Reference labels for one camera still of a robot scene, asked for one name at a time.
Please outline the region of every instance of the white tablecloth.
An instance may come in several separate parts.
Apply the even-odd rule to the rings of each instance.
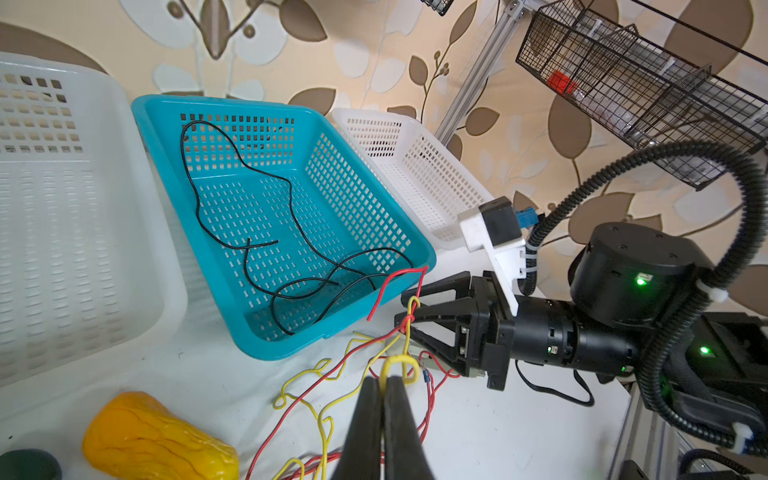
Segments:
[[[271,402],[283,382],[302,369],[314,367],[323,357],[332,358],[335,364],[353,329],[383,334],[392,328],[393,316],[403,311],[393,301],[383,305],[371,323],[361,320],[289,359],[252,359],[230,338],[176,214],[163,191],[161,196],[189,293],[189,309],[181,328],[167,345],[134,365],[126,365],[110,379],[0,423],[0,452],[44,449],[61,463],[66,479],[109,478],[83,458],[83,434],[93,416],[115,394],[143,390],[181,418],[234,446],[240,453],[244,477],[253,454],[282,414],[272,409]],[[488,268],[488,261],[483,252],[439,252],[437,267],[427,280],[463,270],[479,275],[484,268]],[[354,388],[373,349],[355,355],[340,381],[319,387],[308,400],[323,405]],[[528,364],[521,368],[533,383],[586,397],[571,370]],[[486,389],[485,378],[449,379],[438,391],[424,444],[434,476],[438,480],[604,478],[629,395],[616,381],[601,385],[594,374],[583,377],[595,397],[595,406],[589,409],[531,391],[514,365],[504,392]],[[442,374],[435,372],[435,378],[440,380]],[[302,379],[292,391],[303,391],[315,380]],[[425,384],[410,386],[408,392],[419,423],[426,410]],[[354,405],[355,401],[349,400],[331,411],[336,420],[332,448],[343,444]],[[288,458],[319,450],[316,423],[306,408],[297,406],[262,454],[252,478],[272,478]]]

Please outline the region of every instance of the yellow wire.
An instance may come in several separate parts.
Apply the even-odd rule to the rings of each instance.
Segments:
[[[355,338],[351,339],[349,343],[346,344],[346,350],[344,351],[344,356],[346,356],[349,353],[349,351],[352,349],[352,344],[354,342],[365,343],[373,340],[372,336],[368,336],[365,333],[360,333],[360,332],[353,332],[353,333],[355,335],[360,335],[362,339],[355,339]],[[326,380],[338,380],[341,374],[344,372],[344,369],[346,368],[346,362],[347,360],[344,360],[344,363],[342,363],[341,368],[339,369],[339,373],[337,373],[336,376],[333,376],[333,377],[330,376]]]
[[[293,399],[296,399],[296,397],[286,393],[286,389],[288,388],[288,385],[293,383],[294,380],[297,380],[303,376],[305,376],[307,373],[314,373],[317,376],[323,376],[323,369],[325,369],[328,364],[331,362],[331,359],[322,359],[318,363],[315,364],[315,368],[313,369],[306,369],[301,372],[298,372],[296,375],[292,376],[290,379],[288,379],[287,382],[283,384],[283,387],[280,389],[280,395],[275,399],[274,402],[272,402],[272,408],[275,410],[280,410],[281,408],[288,405],[288,400],[286,399],[287,396],[291,396]],[[310,409],[312,406],[304,402],[304,400],[301,401],[304,405],[308,406]]]
[[[384,346],[384,348],[381,349],[379,353],[377,353],[373,358],[371,358],[371,360],[368,361],[368,365],[362,371],[362,378],[360,379],[360,382],[357,384],[357,387],[352,392],[349,392],[344,396],[340,396],[338,399],[333,400],[331,403],[324,406],[322,410],[320,410],[320,413],[318,415],[318,420],[317,420],[317,427],[320,430],[320,437],[323,440],[323,457],[320,460],[320,465],[319,465],[319,470],[321,470],[320,478],[322,480],[326,480],[326,469],[328,465],[328,444],[330,443],[330,435],[326,436],[326,430],[323,428],[323,422],[321,421],[321,419],[323,418],[323,414],[327,409],[331,408],[332,406],[338,405],[344,400],[347,400],[355,396],[362,388],[362,381],[366,378],[366,372],[371,367],[371,365],[373,365],[373,363],[376,360],[378,360],[380,356],[384,355],[384,353],[386,353],[387,350],[392,348],[392,346],[394,346],[399,339],[400,339],[400,335],[399,334],[395,335],[395,338],[391,342],[389,342],[386,346]]]
[[[419,362],[416,362],[415,358],[410,355],[390,356],[387,358],[387,360],[384,361],[382,371],[379,373],[379,387],[381,388],[382,395],[384,395],[384,390],[386,388],[386,379],[387,375],[389,374],[389,367],[392,366],[393,363],[402,363],[403,370],[405,370],[406,364],[409,364],[413,367],[413,376],[408,378],[403,377],[402,382],[404,384],[410,385],[419,379],[419,372],[421,372],[422,367],[419,365]]]
[[[277,472],[277,475],[272,477],[272,480],[280,480],[280,476],[282,476],[283,473],[286,472],[286,470],[288,469],[288,467],[291,466],[292,463],[297,464],[301,468],[301,476],[299,477],[299,480],[304,480],[304,462],[302,462],[298,458],[292,458],[288,462],[286,462],[283,468],[279,472]]]
[[[409,301],[408,301],[408,314],[409,315],[413,314],[413,305],[414,305],[414,303],[417,304],[418,306],[422,305],[421,302],[419,301],[418,297],[412,296],[409,299]],[[352,345],[354,343],[365,343],[365,342],[368,342],[368,341],[373,339],[373,337],[365,335],[365,334],[360,333],[360,332],[354,332],[354,333],[356,335],[358,335],[358,336],[361,336],[362,339],[352,338],[347,343],[346,350],[344,352],[344,356],[346,356],[349,353],[349,351],[352,349]],[[371,368],[373,363],[375,363],[379,359],[379,357],[384,355],[390,348],[392,348],[398,342],[399,339],[400,339],[400,335],[395,336],[395,338],[391,342],[389,342],[381,351],[379,351],[379,353],[377,353],[373,358],[371,358],[371,360],[368,361],[368,365],[363,370],[362,378],[360,379],[360,382],[358,383],[357,387],[352,392],[349,392],[349,393],[347,393],[344,396],[340,396],[338,399],[335,399],[332,402],[328,403],[326,406],[324,406],[320,410],[319,413],[317,413],[315,411],[315,409],[312,407],[312,405],[309,404],[307,401],[305,401],[304,399],[301,400],[301,403],[303,403],[308,409],[310,409],[310,411],[312,412],[312,415],[315,417],[315,420],[317,421],[317,428],[320,431],[320,438],[323,441],[323,457],[320,460],[320,465],[319,465],[317,471],[315,472],[314,478],[317,478],[317,474],[319,472],[320,473],[320,478],[322,480],[326,480],[326,470],[327,470],[327,467],[328,467],[328,448],[329,448],[330,440],[333,437],[333,427],[334,427],[333,417],[332,416],[327,416],[327,417],[323,418],[323,414],[325,413],[325,411],[327,409],[329,409],[329,408],[331,408],[331,407],[333,407],[335,405],[338,405],[339,403],[341,403],[341,402],[343,402],[343,401],[353,397],[354,395],[356,395],[360,391],[360,389],[362,388],[362,382],[363,382],[363,380],[366,377],[366,373],[368,372],[368,369]],[[398,363],[398,362],[402,363],[402,377],[403,377],[403,382],[406,385],[409,385],[411,383],[414,383],[414,382],[418,381],[418,379],[419,379],[419,372],[421,371],[421,367],[419,366],[419,363],[416,362],[416,360],[408,354],[408,349],[410,347],[410,343],[411,343],[411,323],[410,323],[410,321],[408,321],[408,323],[406,324],[406,341],[405,341],[405,345],[404,345],[404,348],[403,348],[402,355],[397,355],[397,356],[389,357],[384,362],[384,366],[382,367],[381,376],[379,377],[379,382],[380,382],[380,385],[382,386],[382,392],[384,391],[384,386],[386,385],[387,373],[389,373],[389,369],[390,369],[391,365],[394,364],[394,363]],[[326,368],[326,366],[328,366],[329,363],[330,363],[330,359],[322,359],[322,360],[320,360],[315,365],[314,369],[304,370],[302,372],[297,373],[295,376],[291,377],[287,382],[285,382],[283,384],[283,387],[280,389],[280,396],[277,399],[275,399],[275,401],[272,404],[272,407],[275,408],[275,409],[281,409],[281,408],[283,408],[283,407],[285,407],[287,405],[287,403],[288,403],[287,399],[288,398],[297,399],[298,397],[294,396],[291,393],[286,392],[286,389],[288,388],[288,385],[290,385],[290,383],[294,382],[295,380],[297,380],[301,376],[306,375],[307,373],[315,373],[318,376],[323,376],[322,371],[323,371],[323,369]],[[408,377],[407,365],[411,365],[413,367],[414,375],[412,377]],[[337,379],[339,379],[339,377],[344,372],[345,368],[346,368],[346,360],[342,364],[341,369],[339,369],[339,373],[337,373],[336,376],[334,376],[334,377],[327,378],[326,380],[337,380]],[[330,430],[328,431],[327,435],[326,435],[326,430],[323,427],[323,423],[324,422],[328,422],[330,424]],[[288,469],[288,467],[292,463],[296,463],[297,465],[299,465],[301,467],[300,480],[303,480],[304,479],[304,468],[305,468],[305,466],[297,458],[290,459],[283,466],[283,469],[280,470],[280,472],[275,476],[275,478],[273,480],[278,480],[280,478],[280,476]]]

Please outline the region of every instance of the blue plastic basket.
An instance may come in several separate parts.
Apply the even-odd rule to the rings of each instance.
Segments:
[[[243,167],[226,139],[211,127],[194,125],[184,142],[180,135],[192,120],[210,121],[229,134],[251,167],[287,177],[293,184],[293,209],[312,245],[336,262],[363,250],[391,247],[414,266],[435,266],[435,251],[386,189],[333,126],[307,108],[219,98],[147,95],[132,105],[147,148],[157,165],[192,249],[235,343],[247,355],[281,359],[328,338],[363,318],[385,277],[358,282],[315,319],[357,273],[339,270],[316,295],[304,300],[277,300],[273,321],[270,296],[243,277],[243,251],[222,247],[195,217],[195,196],[184,168],[200,194],[200,218],[220,240],[244,246],[278,240],[249,252],[247,269],[261,287],[275,291],[284,283],[325,277],[333,265],[318,257],[300,236],[288,208],[288,185]],[[396,253],[366,254],[346,263],[366,273],[391,273],[408,267]],[[384,301],[418,280],[411,273],[393,280]],[[297,296],[318,282],[288,287]]]

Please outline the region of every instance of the black wire mesh shelf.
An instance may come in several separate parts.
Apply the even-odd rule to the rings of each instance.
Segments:
[[[516,61],[632,148],[691,139],[754,154],[766,144],[768,102],[579,0],[535,12]],[[698,157],[657,164],[697,190],[724,173]]]
[[[422,2],[432,7],[432,10],[438,12],[440,16],[443,16],[451,8],[453,0],[422,0]]]

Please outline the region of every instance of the patterned wallpaper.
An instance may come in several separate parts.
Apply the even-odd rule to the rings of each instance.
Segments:
[[[129,97],[206,95],[418,117],[436,129],[498,0],[3,2],[0,48],[113,75]]]
[[[768,20],[761,0],[665,0],[658,8],[730,43],[768,57],[768,38],[759,28]],[[728,48],[629,0],[597,0],[592,8],[713,73],[768,98],[768,69],[760,70]],[[554,209],[595,171],[631,149],[586,114],[557,96],[515,63],[530,16],[503,54],[504,68],[492,75],[465,125],[449,148],[494,195],[507,195],[519,209]],[[539,252],[539,287],[552,298],[569,298],[568,265],[606,221],[641,223],[690,237],[713,262],[733,240],[740,220],[740,195],[730,175],[700,192],[655,165],[632,170],[586,200],[549,235]],[[768,316],[768,245],[735,282],[730,300],[715,310]]]
[[[768,57],[763,0],[651,2],[756,55]],[[2,2],[0,50],[86,65],[113,75],[129,98],[208,95],[373,108],[435,130],[493,29],[499,0],[455,0],[440,17],[418,0],[71,0]],[[766,71],[675,27],[630,0],[592,8],[697,65],[768,98]],[[515,63],[527,22],[492,69],[449,148],[496,195],[518,208],[554,208],[582,179],[630,151]],[[642,223],[695,240],[718,261],[740,219],[733,180],[701,192],[649,165],[619,177],[577,209],[540,252],[539,286],[568,298],[566,272],[605,221]],[[724,306],[768,315],[768,247]]]

